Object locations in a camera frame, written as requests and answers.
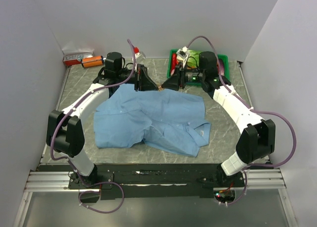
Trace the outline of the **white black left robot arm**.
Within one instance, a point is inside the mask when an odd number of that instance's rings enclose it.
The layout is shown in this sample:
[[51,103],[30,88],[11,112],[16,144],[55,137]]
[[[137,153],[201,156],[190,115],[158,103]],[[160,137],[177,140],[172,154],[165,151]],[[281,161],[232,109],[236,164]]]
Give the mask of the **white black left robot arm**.
[[149,77],[147,68],[141,64],[144,58],[142,52],[134,51],[131,67],[128,68],[121,53],[108,53],[101,58],[103,66],[89,89],[67,108],[49,114],[46,143],[50,147],[51,159],[56,161],[54,153],[60,153],[60,159],[67,160],[86,188],[97,185],[98,168],[84,150],[82,124],[122,84],[132,84],[135,91],[159,89]]

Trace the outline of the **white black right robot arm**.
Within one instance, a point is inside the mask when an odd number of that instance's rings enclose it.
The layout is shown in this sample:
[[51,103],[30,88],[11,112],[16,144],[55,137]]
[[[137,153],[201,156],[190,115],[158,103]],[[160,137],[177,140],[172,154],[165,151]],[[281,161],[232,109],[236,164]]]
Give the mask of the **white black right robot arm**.
[[275,124],[272,120],[263,119],[241,102],[231,82],[221,74],[221,65],[213,52],[199,54],[198,65],[189,68],[187,61],[190,52],[179,49],[174,71],[162,84],[162,88],[179,90],[188,83],[199,83],[201,88],[217,102],[231,117],[240,132],[235,152],[220,164],[216,175],[217,183],[228,186],[234,175],[253,161],[263,158],[274,151]]

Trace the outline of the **light blue shirt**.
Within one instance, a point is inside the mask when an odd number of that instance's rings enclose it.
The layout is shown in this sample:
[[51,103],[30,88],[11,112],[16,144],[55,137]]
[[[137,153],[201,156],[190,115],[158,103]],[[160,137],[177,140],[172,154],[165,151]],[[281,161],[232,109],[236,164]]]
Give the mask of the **light blue shirt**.
[[94,114],[98,148],[146,145],[196,157],[209,144],[211,123],[205,120],[202,97],[169,89],[136,92],[121,85]]

